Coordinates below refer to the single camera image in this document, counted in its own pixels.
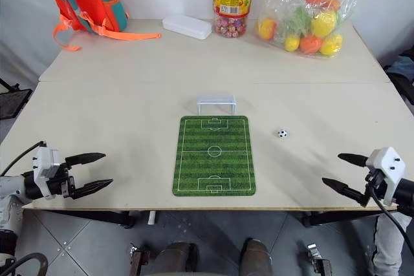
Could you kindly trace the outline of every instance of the center circle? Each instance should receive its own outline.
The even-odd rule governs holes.
[[[218,145],[212,145],[207,150],[208,155],[217,158],[218,156],[221,156],[221,148]]]

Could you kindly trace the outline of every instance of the small black and white ball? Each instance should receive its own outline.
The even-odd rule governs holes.
[[[278,135],[279,135],[280,138],[286,137],[287,136],[287,131],[282,129],[281,131],[278,132]]]

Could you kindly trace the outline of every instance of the table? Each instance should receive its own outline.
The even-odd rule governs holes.
[[[62,157],[103,152],[74,167],[76,185],[114,178],[79,200],[37,200],[29,208],[75,210],[273,209],[360,210],[321,182],[335,178],[364,190],[366,169],[339,160],[393,146],[408,166],[414,118],[350,23],[333,59],[302,58],[263,46],[252,35],[205,41],[163,31],[159,21],[129,30],[161,32],[151,41],[119,42],[79,33],[40,77],[31,100],[0,146],[1,167],[46,140]],[[199,94],[237,99],[250,123],[256,194],[175,197],[171,188],[181,116],[196,115]],[[206,107],[203,114],[223,114]],[[285,129],[286,139],[274,132]],[[27,171],[30,155],[10,170]],[[376,209],[371,203],[369,209]]]

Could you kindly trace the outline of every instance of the soccer field mat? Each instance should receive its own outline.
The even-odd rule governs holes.
[[[239,196],[256,192],[245,116],[183,116],[175,196]]]

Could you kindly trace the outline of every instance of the lemon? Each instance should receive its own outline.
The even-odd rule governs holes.
[[[285,40],[285,50],[289,52],[295,51],[299,47],[300,37],[294,34],[288,35]]]
[[[343,38],[341,35],[330,35],[323,40],[319,52],[321,52],[323,55],[333,55],[342,48],[342,41]]]
[[[328,36],[336,26],[336,13],[333,10],[319,13],[312,19],[310,28],[312,34],[316,37],[322,38]]]

